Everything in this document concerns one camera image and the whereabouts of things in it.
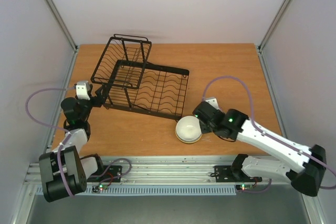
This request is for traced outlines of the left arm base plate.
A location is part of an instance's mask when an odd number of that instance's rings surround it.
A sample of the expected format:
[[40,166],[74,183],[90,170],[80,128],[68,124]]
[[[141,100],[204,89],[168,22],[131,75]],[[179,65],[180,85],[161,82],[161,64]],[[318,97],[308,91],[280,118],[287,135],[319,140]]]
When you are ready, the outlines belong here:
[[100,182],[104,179],[107,180],[107,182],[109,183],[111,181],[111,177],[113,177],[113,180],[112,182],[113,183],[118,183],[120,182],[121,178],[118,177],[116,178],[117,176],[121,175],[122,173],[122,166],[120,165],[112,165],[106,173],[104,173],[103,176],[101,177],[90,177],[88,178],[87,182],[90,182],[90,183],[97,183],[97,182]]

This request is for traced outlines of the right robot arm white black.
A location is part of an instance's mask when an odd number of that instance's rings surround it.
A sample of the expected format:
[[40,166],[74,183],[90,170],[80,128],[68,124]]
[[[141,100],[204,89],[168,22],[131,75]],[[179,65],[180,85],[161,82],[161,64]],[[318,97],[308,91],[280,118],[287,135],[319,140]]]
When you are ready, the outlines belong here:
[[320,145],[308,147],[290,141],[264,127],[235,109],[226,113],[207,101],[201,102],[193,111],[200,125],[219,138],[228,138],[250,144],[268,153],[273,160],[254,158],[239,154],[232,163],[232,175],[236,180],[246,177],[264,177],[289,183],[296,191],[315,197],[322,188],[325,174],[326,151]]

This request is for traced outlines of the yellow blue patterned bowl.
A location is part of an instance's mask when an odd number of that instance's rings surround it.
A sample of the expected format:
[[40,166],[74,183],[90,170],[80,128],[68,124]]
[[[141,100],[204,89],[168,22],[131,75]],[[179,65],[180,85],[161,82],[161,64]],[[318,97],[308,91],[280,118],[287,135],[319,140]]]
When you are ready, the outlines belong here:
[[195,139],[191,139],[191,140],[188,140],[186,138],[182,138],[180,135],[178,135],[177,133],[175,134],[176,137],[179,139],[179,141],[181,141],[182,143],[185,143],[185,144],[194,144],[196,143],[197,141],[199,141],[202,137],[202,134],[200,134],[198,137],[196,137]]

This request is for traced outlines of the black wire dish rack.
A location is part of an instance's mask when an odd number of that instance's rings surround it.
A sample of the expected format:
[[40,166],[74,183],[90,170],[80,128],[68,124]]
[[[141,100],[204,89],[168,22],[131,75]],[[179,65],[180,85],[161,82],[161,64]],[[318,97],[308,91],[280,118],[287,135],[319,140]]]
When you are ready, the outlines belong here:
[[100,86],[96,96],[106,109],[178,121],[190,72],[149,62],[151,49],[146,37],[114,34],[90,80]]

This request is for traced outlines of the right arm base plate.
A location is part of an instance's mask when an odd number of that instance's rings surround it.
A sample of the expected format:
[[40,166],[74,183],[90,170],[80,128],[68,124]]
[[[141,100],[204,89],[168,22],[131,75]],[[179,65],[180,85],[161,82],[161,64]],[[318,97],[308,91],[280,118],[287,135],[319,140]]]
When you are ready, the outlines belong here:
[[217,165],[214,166],[214,172],[211,173],[217,183],[255,183],[262,182],[261,177],[249,177],[243,172],[234,173],[230,166]]

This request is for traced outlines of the white ceramic bowl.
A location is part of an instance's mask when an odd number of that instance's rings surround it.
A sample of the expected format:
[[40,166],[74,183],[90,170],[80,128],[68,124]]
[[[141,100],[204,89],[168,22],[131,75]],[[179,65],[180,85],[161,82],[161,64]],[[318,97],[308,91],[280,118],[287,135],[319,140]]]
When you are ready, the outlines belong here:
[[188,140],[195,139],[202,134],[199,122],[195,116],[182,117],[176,124],[175,133]]

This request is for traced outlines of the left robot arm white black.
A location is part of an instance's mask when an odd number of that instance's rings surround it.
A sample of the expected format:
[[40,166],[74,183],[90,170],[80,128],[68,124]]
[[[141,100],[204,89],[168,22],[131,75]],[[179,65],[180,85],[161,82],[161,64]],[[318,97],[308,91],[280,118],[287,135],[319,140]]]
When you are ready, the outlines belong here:
[[76,96],[65,98],[60,105],[65,116],[65,138],[54,150],[39,157],[41,184],[47,202],[82,193],[87,189],[89,177],[100,181],[106,174],[98,154],[79,156],[90,139],[88,118],[96,100],[91,95],[91,84],[77,84],[75,90]]

